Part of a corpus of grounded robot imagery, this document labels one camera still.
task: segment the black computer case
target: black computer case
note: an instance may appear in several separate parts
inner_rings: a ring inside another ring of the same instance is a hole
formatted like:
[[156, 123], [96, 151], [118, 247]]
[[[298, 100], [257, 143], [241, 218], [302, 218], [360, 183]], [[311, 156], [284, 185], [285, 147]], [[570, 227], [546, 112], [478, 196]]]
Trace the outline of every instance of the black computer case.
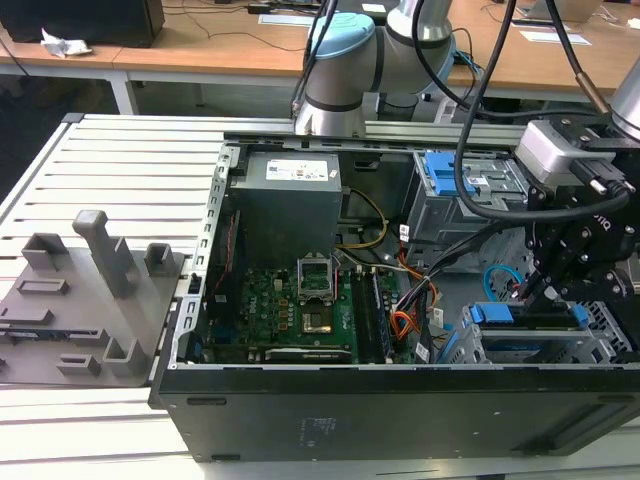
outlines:
[[0, 22], [14, 42], [56, 37], [150, 47], [164, 23], [162, 0], [0, 0]]

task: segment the motherboard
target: motherboard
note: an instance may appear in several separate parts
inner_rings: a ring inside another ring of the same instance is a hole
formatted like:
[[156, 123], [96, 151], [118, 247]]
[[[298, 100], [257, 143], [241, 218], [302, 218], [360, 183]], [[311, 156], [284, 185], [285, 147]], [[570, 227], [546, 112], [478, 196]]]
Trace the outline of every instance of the motherboard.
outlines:
[[[365, 320], [357, 318], [357, 311], [365, 300], [354, 295], [353, 285], [359, 285], [362, 275], [351, 270], [333, 270], [332, 275], [332, 298], [320, 300], [301, 298], [299, 292], [328, 288], [321, 270], [305, 272], [299, 283], [296, 269], [248, 269], [234, 320], [214, 315], [209, 321], [205, 363], [360, 363], [358, 322]], [[380, 307], [376, 328], [389, 354], [388, 319], [398, 300], [395, 274], [376, 273], [375, 282]]]

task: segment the sticker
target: sticker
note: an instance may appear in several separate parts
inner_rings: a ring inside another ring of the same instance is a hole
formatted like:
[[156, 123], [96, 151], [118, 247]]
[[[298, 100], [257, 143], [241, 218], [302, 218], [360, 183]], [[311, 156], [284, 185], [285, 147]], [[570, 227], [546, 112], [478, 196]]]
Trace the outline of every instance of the sticker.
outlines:
[[433, 309], [433, 324], [436, 327], [444, 328], [444, 310], [441, 308]]
[[333, 417], [307, 417], [300, 424], [298, 444], [301, 447], [315, 448], [318, 444], [329, 444], [336, 436], [337, 419]]
[[386, 13], [387, 9], [384, 8], [384, 5], [380, 5], [379, 3], [363, 3], [362, 9], [365, 12], [373, 12], [373, 13]]
[[269, 160], [267, 180], [328, 182], [327, 162], [324, 160]]
[[20, 338], [38, 338], [38, 334], [33, 332], [7, 332], [7, 335]]
[[429, 350], [427, 350], [420, 342], [416, 344], [416, 355], [418, 355], [423, 362], [429, 363]]
[[400, 224], [400, 241], [409, 241], [409, 225]]
[[484, 185], [485, 187], [489, 186], [489, 182], [484, 177], [467, 177], [467, 182], [469, 182], [469, 185]]

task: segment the gray power supply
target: gray power supply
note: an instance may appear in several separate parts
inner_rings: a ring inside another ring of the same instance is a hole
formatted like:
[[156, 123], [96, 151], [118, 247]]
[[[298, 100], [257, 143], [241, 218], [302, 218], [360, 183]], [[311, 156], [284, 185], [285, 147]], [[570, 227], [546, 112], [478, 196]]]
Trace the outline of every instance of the gray power supply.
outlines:
[[282, 268], [308, 253], [331, 255], [342, 201], [337, 155], [253, 154], [229, 192], [243, 212], [247, 266]]

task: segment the metal slotted tabletop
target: metal slotted tabletop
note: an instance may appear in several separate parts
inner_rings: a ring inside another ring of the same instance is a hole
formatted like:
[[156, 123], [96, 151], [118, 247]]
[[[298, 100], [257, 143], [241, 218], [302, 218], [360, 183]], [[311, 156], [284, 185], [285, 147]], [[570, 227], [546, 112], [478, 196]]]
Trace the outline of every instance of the metal slotted tabletop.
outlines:
[[[459, 134], [451, 125], [374, 122], [367, 129], [370, 136], [451, 142]], [[71, 228], [83, 208], [106, 211], [109, 233], [126, 236], [132, 249], [162, 241], [192, 256], [223, 132], [239, 130], [289, 132], [291, 125], [109, 115], [62, 123], [0, 206], [0, 299], [26, 264], [20, 251], [32, 233], [85, 246]], [[482, 125], [473, 132], [488, 144], [511, 145], [521, 134], [521, 127]], [[176, 296], [186, 289], [181, 280]], [[0, 478], [640, 478], [638, 420], [565, 458], [196, 464], [166, 412], [147, 406], [148, 395], [148, 388], [0, 385]]]

